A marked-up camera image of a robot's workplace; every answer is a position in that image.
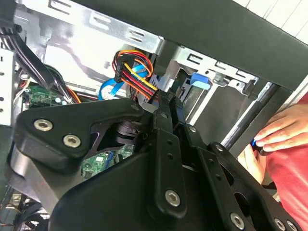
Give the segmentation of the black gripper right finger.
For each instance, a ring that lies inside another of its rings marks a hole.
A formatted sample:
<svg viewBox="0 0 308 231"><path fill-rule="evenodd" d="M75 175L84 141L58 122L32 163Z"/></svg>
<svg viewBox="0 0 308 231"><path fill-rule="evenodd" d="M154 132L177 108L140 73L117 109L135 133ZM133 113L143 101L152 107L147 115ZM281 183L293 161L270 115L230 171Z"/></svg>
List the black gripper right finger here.
<svg viewBox="0 0 308 231"><path fill-rule="evenodd" d="M182 231L298 231L300 225L221 144L204 144L172 97L173 130L180 141L187 213Z"/></svg>

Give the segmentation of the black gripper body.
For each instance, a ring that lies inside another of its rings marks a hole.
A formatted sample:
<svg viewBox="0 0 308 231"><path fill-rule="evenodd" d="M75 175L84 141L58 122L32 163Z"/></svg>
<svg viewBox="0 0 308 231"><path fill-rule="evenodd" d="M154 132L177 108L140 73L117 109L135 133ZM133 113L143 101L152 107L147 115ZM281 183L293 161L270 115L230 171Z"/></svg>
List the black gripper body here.
<svg viewBox="0 0 308 231"><path fill-rule="evenodd" d="M229 215L180 152L136 154L69 190L51 231L226 231Z"/></svg>

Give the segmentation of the person's left hand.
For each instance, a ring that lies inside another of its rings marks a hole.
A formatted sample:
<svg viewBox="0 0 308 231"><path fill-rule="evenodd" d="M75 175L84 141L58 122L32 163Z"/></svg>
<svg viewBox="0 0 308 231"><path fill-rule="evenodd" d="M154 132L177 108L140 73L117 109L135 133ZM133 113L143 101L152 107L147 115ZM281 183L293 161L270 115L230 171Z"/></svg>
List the person's left hand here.
<svg viewBox="0 0 308 231"><path fill-rule="evenodd" d="M244 162L246 170L261 184L266 172L266 157L257 150L253 150L252 146L248 144L244 149Z"/></svg>

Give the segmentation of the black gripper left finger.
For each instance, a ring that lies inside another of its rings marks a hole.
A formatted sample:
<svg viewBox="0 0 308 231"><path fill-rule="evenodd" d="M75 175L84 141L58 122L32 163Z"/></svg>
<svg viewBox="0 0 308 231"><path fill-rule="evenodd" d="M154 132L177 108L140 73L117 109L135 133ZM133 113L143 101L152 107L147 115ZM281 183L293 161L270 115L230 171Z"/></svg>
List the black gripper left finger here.
<svg viewBox="0 0 308 231"><path fill-rule="evenodd" d="M14 129L11 167L52 214L69 190L85 182L79 171L86 157L129 142L135 147L132 156L181 154L169 105L172 97L158 91L150 101L154 112L128 98L24 111Z"/></svg>

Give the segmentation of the person's right hand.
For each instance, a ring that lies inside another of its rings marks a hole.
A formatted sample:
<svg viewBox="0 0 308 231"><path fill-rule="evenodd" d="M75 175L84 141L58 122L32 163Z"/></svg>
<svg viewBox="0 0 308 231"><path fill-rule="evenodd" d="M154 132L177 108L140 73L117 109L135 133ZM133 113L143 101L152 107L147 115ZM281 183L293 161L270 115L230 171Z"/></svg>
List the person's right hand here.
<svg viewBox="0 0 308 231"><path fill-rule="evenodd" d="M308 105L293 105L272 117L255 136L256 145L265 152L308 143Z"/></svg>

